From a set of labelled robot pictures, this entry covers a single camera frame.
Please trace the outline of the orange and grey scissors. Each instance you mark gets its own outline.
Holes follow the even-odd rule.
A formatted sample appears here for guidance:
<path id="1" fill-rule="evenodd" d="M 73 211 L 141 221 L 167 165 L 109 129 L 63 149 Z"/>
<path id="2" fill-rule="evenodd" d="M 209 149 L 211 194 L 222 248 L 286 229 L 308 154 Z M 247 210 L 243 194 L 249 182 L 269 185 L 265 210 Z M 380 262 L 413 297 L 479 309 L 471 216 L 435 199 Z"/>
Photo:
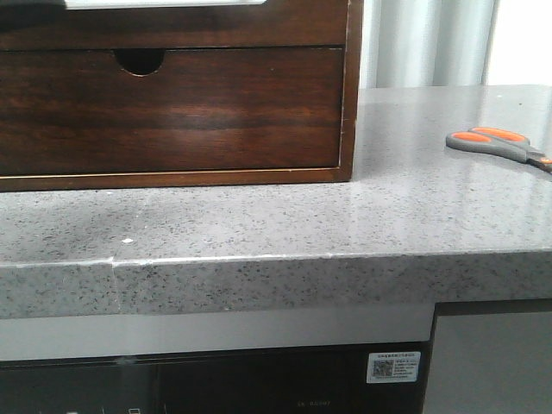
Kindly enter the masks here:
<path id="1" fill-rule="evenodd" d="M 532 147 L 524 135 L 504 129 L 474 127 L 468 131 L 453 132 L 446 136 L 450 148 L 490 154 L 521 164 L 529 164 L 551 173 L 551 159 L 542 151 Z"/>

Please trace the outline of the dark wooden drawer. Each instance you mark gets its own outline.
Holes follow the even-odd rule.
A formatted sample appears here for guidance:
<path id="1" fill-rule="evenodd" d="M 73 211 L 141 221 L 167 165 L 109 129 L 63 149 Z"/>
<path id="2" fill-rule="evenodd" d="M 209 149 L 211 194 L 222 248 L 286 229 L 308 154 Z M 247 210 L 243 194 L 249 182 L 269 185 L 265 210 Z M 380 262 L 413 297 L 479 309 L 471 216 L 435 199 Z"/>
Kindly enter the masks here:
<path id="1" fill-rule="evenodd" d="M 1 56 L 1 171 L 156 173 L 338 162 L 342 50 L 176 49 L 143 77 L 108 50 Z"/>

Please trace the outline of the dark wooden drawer cabinet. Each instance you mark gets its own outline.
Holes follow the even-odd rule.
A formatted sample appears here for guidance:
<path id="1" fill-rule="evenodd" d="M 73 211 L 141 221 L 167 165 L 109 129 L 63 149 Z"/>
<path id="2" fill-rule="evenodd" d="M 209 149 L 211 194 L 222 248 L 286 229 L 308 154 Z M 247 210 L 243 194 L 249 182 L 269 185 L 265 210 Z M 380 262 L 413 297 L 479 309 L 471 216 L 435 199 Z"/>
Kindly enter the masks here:
<path id="1" fill-rule="evenodd" d="M 342 182 L 353 168 L 361 57 L 360 1 L 266 1 L 260 5 L 69 10 L 66 1 L 4 1 L 7 52 L 111 51 L 139 77 L 176 49 L 318 47 L 342 50 L 342 102 L 335 166 L 168 172 L 7 175 L 3 191 Z"/>

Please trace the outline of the black built-in oven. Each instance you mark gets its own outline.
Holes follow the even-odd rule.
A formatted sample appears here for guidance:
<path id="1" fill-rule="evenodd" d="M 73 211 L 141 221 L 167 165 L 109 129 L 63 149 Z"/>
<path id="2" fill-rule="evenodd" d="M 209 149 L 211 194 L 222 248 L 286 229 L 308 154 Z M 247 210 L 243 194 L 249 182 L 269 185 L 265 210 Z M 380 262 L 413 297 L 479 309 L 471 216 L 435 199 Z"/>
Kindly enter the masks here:
<path id="1" fill-rule="evenodd" d="M 414 383 L 368 384 L 370 353 L 419 351 Z M 4 361 L 4 413 L 419 413 L 427 342 Z"/>

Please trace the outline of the white QR code sticker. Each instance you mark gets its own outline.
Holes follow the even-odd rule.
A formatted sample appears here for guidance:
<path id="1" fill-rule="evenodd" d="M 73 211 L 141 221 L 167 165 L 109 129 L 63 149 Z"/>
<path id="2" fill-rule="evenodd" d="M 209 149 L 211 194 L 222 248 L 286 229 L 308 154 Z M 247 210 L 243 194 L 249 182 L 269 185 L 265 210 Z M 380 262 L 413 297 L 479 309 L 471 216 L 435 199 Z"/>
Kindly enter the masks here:
<path id="1" fill-rule="evenodd" d="M 421 356 L 419 351 L 370 353 L 367 383 L 414 383 L 417 381 Z"/>

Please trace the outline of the white curtain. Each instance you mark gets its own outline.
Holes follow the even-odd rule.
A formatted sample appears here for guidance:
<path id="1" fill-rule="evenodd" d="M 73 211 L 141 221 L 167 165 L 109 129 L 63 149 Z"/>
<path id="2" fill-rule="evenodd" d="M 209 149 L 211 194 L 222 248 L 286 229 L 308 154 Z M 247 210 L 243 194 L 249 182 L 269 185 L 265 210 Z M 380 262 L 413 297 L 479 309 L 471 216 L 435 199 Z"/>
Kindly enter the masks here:
<path id="1" fill-rule="evenodd" d="M 366 1 L 360 88 L 480 85 L 498 1 Z"/>

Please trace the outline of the grey cabinet door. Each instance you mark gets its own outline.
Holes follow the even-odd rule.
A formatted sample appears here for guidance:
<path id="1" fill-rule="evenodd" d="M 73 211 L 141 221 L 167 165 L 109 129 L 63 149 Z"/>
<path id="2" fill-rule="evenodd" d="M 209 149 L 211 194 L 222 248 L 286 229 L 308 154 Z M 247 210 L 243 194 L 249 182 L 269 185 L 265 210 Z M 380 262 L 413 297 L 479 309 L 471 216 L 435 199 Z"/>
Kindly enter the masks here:
<path id="1" fill-rule="evenodd" d="M 550 300 L 436 305 L 423 412 L 550 411 Z"/>

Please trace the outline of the white tray on cabinet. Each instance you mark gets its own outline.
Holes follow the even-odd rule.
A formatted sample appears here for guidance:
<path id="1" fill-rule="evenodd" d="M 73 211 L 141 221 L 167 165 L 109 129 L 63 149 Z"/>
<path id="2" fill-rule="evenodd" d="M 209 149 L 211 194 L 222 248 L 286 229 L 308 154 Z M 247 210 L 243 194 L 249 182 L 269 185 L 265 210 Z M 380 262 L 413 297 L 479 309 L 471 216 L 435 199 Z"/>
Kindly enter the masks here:
<path id="1" fill-rule="evenodd" d="M 145 9 L 260 5 L 266 0 L 66 0 L 69 10 Z"/>

